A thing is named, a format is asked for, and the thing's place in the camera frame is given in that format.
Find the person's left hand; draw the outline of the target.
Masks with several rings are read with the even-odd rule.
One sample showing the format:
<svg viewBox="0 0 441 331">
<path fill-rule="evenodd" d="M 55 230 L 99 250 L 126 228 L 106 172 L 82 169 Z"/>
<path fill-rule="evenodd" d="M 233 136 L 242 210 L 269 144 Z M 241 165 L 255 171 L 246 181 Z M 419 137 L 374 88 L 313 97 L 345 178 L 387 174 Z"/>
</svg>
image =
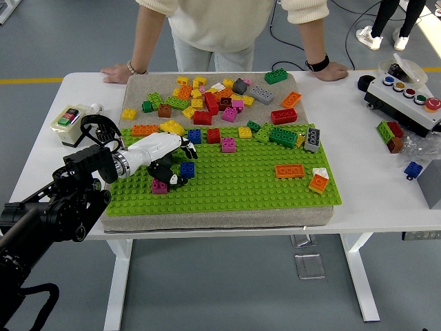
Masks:
<svg viewBox="0 0 441 331">
<path fill-rule="evenodd" d="M 349 69 L 340 63 L 330 62 L 325 69 L 311 74 L 321 81 L 338 81 L 349 76 Z"/>
</svg>

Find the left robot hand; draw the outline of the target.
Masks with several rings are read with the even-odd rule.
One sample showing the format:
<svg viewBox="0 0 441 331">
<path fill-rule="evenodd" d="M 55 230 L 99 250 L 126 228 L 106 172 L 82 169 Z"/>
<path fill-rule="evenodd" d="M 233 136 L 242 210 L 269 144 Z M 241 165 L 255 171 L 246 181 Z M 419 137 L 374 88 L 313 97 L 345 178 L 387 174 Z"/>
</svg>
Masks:
<svg viewBox="0 0 441 331">
<path fill-rule="evenodd" d="M 185 185 L 188 180 L 175 174 L 164 157 L 182 149 L 188 159 L 197 159 L 196 148 L 187 138 L 169 132 L 154 132 L 114 155 L 120 178 L 133 175 L 140 166 L 147 166 L 151 177 L 168 185 Z"/>
</svg>

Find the person's right hand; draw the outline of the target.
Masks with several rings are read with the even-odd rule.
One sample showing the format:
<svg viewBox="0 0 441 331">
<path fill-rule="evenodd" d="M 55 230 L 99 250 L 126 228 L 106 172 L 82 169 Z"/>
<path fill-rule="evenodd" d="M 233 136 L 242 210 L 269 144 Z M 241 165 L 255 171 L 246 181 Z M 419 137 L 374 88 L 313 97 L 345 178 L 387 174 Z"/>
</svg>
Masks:
<svg viewBox="0 0 441 331">
<path fill-rule="evenodd" d="M 118 63 L 114 66 L 104 67 L 100 70 L 105 74 L 104 83 L 126 84 L 128 79 L 133 75 L 126 63 Z"/>
</svg>

